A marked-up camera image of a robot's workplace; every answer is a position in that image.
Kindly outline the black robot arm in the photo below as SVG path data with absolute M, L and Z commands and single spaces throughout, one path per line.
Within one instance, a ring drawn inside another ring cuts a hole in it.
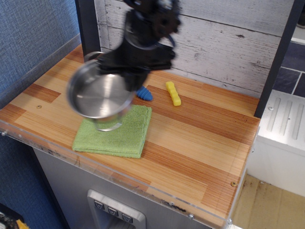
M 176 0 L 127 0 L 123 39 L 115 50 L 97 58 L 101 74 L 124 78 L 128 91 L 137 91 L 150 71 L 167 70 L 175 58 L 172 33 L 178 31 Z

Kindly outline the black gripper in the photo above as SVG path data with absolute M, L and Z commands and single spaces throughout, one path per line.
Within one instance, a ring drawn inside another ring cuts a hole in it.
M 125 36 L 119 47 L 100 55 L 97 64 L 101 74 L 121 75 L 125 89 L 136 92 L 143 86 L 150 71 L 170 69 L 174 58 L 172 46 L 159 42 L 143 46 Z

